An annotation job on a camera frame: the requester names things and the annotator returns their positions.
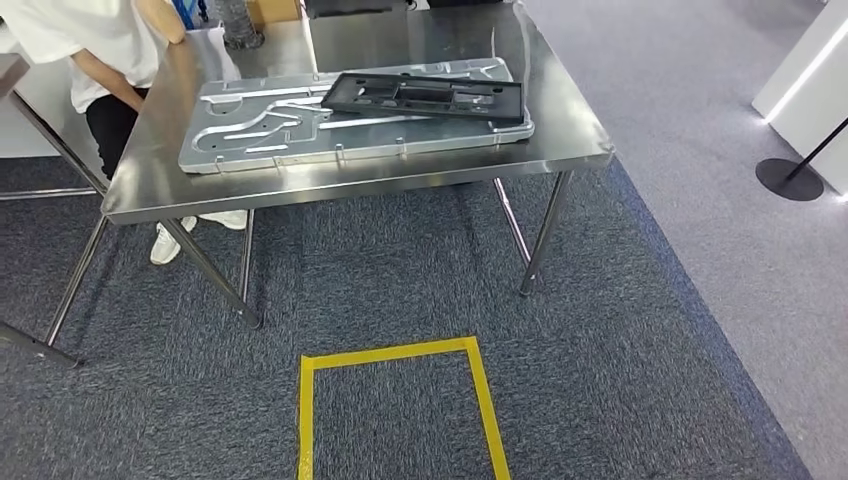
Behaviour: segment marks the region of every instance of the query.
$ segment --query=white display stand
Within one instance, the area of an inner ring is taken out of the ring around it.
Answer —
[[[802,157],[848,117],[848,0],[830,0],[753,106]],[[848,194],[848,131],[811,163]]]

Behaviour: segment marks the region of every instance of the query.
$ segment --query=led light strip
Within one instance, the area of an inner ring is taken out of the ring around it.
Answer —
[[[812,63],[810,63],[810,65],[804,70],[804,72],[801,73],[801,76],[798,77],[798,80],[795,80],[795,83],[793,83],[789,90],[786,91],[786,93],[783,95],[783,98],[781,98],[780,101],[777,102],[777,105],[774,106],[774,108],[771,110],[771,113],[766,116],[766,123],[771,123],[774,121],[775,118],[777,118],[781,110],[783,110],[783,107],[785,107],[786,104],[789,103],[790,100],[792,100],[792,97],[794,97],[795,94],[798,93],[798,90],[801,90],[801,87],[803,87],[804,84],[807,83],[807,80],[809,80],[813,73],[818,70],[818,68],[821,66],[822,63],[824,63],[827,57],[830,56],[836,46],[839,45],[839,42],[841,42],[842,39],[845,38],[845,35],[848,35],[848,19],[846,19],[842,26],[839,27],[839,30],[837,30],[836,33],[833,34],[833,37],[830,38],[830,40],[825,44],[824,48],[822,48],[819,54],[816,55],[816,58],[813,59]]]

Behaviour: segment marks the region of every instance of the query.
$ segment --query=metal plate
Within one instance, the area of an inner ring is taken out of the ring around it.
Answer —
[[[354,71],[512,80],[499,58]],[[180,168],[211,174],[484,147],[523,140],[535,130],[526,111],[520,125],[333,112],[322,108],[321,101],[338,76],[293,75],[204,84],[180,151]]]

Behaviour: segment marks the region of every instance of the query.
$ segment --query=yellow tape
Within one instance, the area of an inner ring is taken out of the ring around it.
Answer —
[[[322,368],[350,367],[364,363],[385,362],[402,358],[435,355],[437,353],[458,352],[465,350],[465,338],[452,338],[435,342],[414,343],[399,347],[377,348],[361,352],[336,353],[322,357],[312,357],[315,370]]]
[[[315,370],[350,367],[365,363],[385,362],[389,360],[400,360],[402,358],[459,351],[465,351],[467,353],[468,362],[471,365],[471,377],[474,381],[474,390],[477,392],[477,403],[480,406],[483,431],[486,434],[486,443],[489,445],[489,455],[492,457],[495,478],[497,480],[509,480],[509,467],[506,463],[506,454],[503,450],[498,421],[495,417],[495,408],[492,405],[489,384],[486,381],[486,372],[483,369],[483,357],[480,355],[480,347],[477,345],[477,339],[475,337],[452,338],[449,340],[378,348],[361,352],[337,353],[320,357],[301,356],[300,461],[298,462],[298,479],[312,480],[312,465],[314,460],[312,454],[312,402]]]
[[[483,357],[480,355],[477,339],[468,337],[467,346],[471,377],[474,379],[474,390],[477,392],[480,416],[483,417],[483,431],[486,432],[486,442],[489,444],[489,455],[492,457],[495,478],[509,480],[509,467],[506,464],[506,454],[501,442],[501,431],[498,428],[498,419],[495,417],[495,407],[492,404],[492,395],[489,393],[489,382],[486,380],[486,371],[483,370]]]
[[[312,359],[300,357],[300,461],[299,480],[312,480],[312,399],[315,368]]]

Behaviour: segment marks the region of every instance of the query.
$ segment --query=blue carpet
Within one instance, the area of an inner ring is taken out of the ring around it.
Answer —
[[[552,184],[505,179],[528,234]],[[0,247],[17,260],[2,306],[28,329],[46,327],[87,235],[70,226],[92,215],[90,198],[52,202],[62,208],[3,211]],[[467,335],[513,478],[809,477],[618,163],[575,176],[544,284],[527,299],[488,182],[264,209],[256,221],[259,331],[184,256],[151,266],[151,225],[107,229],[59,340],[88,364],[65,371],[0,350],[9,478],[292,478],[300,355]],[[241,235],[205,222],[194,235],[234,279]],[[41,236],[53,240],[29,248]],[[461,355],[315,382],[316,478],[492,478]]]
[[[87,187],[68,162],[57,157],[4,158],[0,192]]]

